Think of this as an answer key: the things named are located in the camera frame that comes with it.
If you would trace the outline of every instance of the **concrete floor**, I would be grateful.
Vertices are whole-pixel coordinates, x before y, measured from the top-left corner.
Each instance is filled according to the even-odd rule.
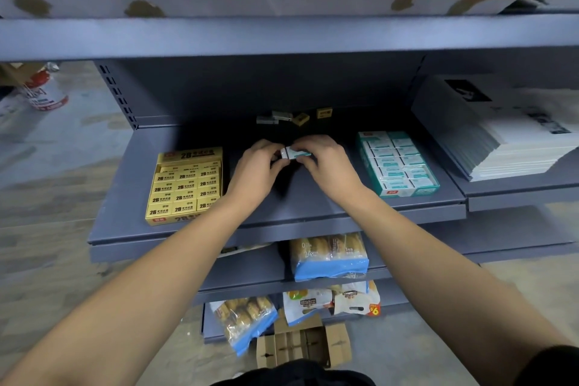
[[[132,131],[91,63],[65,63],[60,76],[69,104],[0,122],[0,377],[128,264],[90,264],[86,237]],[[579,236],[579,203],[549,208]],[[579,254],[485,267],[579,344]],[[200,315],[187,312],[140,386],[208,385],[255,367],[253,348],[236,358],[227,344],[202,345]],[[343,367],[379,384],[475,383],[411,308],[347,327],[353,360]]]

